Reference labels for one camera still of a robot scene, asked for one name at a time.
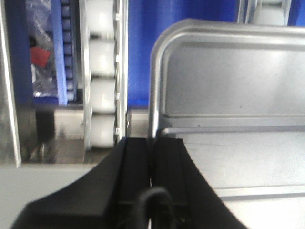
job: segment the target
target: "clear plastic packaging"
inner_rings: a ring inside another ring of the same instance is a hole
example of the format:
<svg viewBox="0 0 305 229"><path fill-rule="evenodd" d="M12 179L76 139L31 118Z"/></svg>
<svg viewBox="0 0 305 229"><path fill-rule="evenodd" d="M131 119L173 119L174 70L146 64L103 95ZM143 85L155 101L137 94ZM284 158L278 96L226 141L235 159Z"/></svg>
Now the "clear plastic packaging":
<svg viewBox="0 0 305 229"><path fill-rule="evenodd" d="M34 97L57 97L51 0L26 0Z"/></svg>

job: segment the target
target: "metal plate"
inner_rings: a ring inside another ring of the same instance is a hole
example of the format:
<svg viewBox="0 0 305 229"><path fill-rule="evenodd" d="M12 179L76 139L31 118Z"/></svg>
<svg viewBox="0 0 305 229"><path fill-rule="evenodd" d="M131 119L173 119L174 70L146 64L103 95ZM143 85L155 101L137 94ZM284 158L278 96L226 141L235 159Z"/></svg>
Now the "metal plate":
<svg viewBox="0 0 305 229"><path fill-rule="evenodd" d="M300 131L304 58L301 28L195 20L175 24L152 54L149 136L161 130L164 135L205 132L203 127L292 131L297 126Z"/></svg>

